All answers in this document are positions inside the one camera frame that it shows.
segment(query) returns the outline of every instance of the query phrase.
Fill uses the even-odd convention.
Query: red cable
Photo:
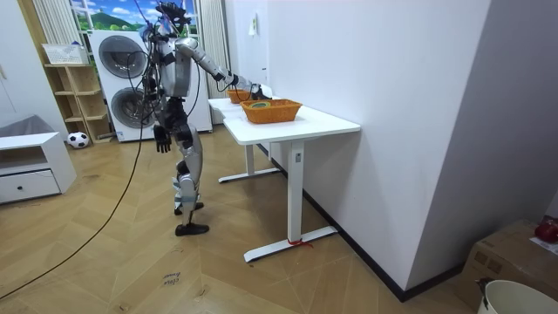
[[[294,246],[297,246],[297,245],[309,246],[312,249],[314,249],[314,246],[312,244],[310,244],[308,242],[304,242],[302,239],[298,240],[298,241],[293,241],[293,242],[291,242],[289,239],[287,239],[287,243],[290,244],[290,245],[294,245]]]

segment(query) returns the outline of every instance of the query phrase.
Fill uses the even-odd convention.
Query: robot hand
[[[169,134],[163,126],[154,126],[153,135],[157,145],[157,153],[164,154],[170,152],[171,144],[173,143],[173,140],[171,140],[171,134]]]

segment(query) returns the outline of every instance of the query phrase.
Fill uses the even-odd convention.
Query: white table
[[[234,105],[230,99],[210,99],[209,105],[221,112],[223,123],[235,138],[236,142],[246,149],[247,173],[238,174],[242,178],[256,174],[254,172],[254,156],[252,146],[260,143],[288,142],[289,143],[289,185],[288,185],[288,229],[287,240],[272,243],[258,249],[252,249],[244,254],[246,262],[252,262],[265,256],[272,255],[285,249],[292,248],[294,244],[310,242],[318,238],[337,232],[331,226],[301,234],[303,218],[303,167],[304,167],[304,141],[313,140],[321,136],[357,132],[360,125],[345,119],[334,117],[328,113],[320,112],[308,106],[302,106],[292,122],[254,124],[248,121],[240,105]],[[263,171],[275,172],[276,168]]]

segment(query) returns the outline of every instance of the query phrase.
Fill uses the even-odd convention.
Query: white cabinet
[[[0,138],[0,203],[64,193],[75,179],[58,133]]]
[[[0,20],[9,25],[0,32],[0,114],[36,114],[65,138],[68,131],[17,1],[0,1]]]

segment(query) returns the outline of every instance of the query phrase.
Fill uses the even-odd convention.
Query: woven basket
[[[242,91],[242,90],[227,90],[228,97],[230,98],[230,102],[233,104],[240,104],[241,101],[250,100],[250,92]]]
[[[256,102],[269,102],[271,106],[265,108],[249,107]],[[302,104],[288,99],[266,99],[242,101],[241,106],[250,122],[261,124],[292,121]]]

